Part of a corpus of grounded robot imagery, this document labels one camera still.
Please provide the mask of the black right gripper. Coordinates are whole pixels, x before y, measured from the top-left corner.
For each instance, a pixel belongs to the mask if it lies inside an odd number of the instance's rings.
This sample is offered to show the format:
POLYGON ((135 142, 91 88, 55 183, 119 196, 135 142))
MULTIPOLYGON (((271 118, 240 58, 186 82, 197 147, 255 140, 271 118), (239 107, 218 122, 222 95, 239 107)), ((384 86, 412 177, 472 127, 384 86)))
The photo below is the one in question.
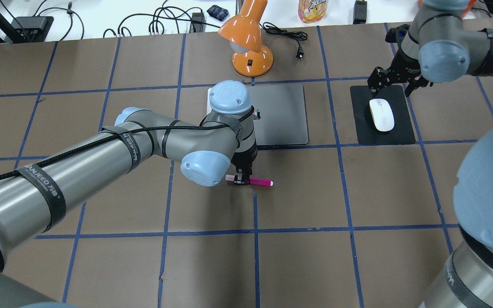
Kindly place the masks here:
POLYGON ((388 69, 381 67, 374 68, 368 77, 367 85, 372 97, 376 97, 380 90, 396 83, 405 82, 407 82, 407 87, 404 90, 405 97, 409 97, 416 89, 433 86, 434 84, 421 75, 419 61, 407 55, 403 51, 402 46, 400 46, 390 67, 388 69))

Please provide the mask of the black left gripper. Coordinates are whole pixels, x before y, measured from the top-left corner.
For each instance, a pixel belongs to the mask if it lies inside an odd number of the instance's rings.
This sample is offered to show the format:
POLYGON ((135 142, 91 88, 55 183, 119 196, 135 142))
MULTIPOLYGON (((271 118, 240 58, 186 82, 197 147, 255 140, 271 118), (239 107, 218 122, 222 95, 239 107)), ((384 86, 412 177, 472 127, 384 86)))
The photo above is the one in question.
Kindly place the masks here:
POLYGON ((258 155, 258 145, 254 143, 248 150, 235 152, 232 157, 232 164, 235 166, 235 185, 249 185, 249 176, 252 175, 253 162, 258 155))

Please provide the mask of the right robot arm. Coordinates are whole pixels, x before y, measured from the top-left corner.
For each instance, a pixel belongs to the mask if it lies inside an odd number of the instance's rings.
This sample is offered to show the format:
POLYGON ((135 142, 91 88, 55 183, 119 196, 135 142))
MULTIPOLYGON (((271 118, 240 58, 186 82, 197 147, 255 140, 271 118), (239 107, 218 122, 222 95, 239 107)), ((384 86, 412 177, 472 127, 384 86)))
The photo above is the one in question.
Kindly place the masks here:
MULTIPOLYGON (((468 30, 463 24, 467 0, 423 0, 408 25, 390 29, 386 41, 397 44, 388 68, 375 68, 368 78, 373 94, 405 83, 405 96, 435 83, 467 75, 493 78, 493 29, 468 30)), ((421 308, 493 308, 493 121, 482 107, 449 98, 454 114, 466 111, 458 128, 473 133, 446 137, 477 137, 458 168, 452 204, 458 247, 444 263, 424 296, 421 308)))

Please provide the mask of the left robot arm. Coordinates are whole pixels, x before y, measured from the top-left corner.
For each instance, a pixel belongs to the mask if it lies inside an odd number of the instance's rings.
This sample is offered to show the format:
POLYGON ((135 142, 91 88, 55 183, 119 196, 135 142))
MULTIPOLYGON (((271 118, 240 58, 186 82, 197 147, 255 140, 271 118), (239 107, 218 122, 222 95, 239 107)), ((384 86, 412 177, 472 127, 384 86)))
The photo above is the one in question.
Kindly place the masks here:
POLYGON ((8 255, 145 160, 173 160, 189 180, 214 187, 231 164, 239 165, 241 152, 255 149, 247 87, 225 80, 208 99, 211 111, 199 125, 128 107, 115 125, 74 148, 0 174, 0 308, 66 306, 3 275, 8 255))

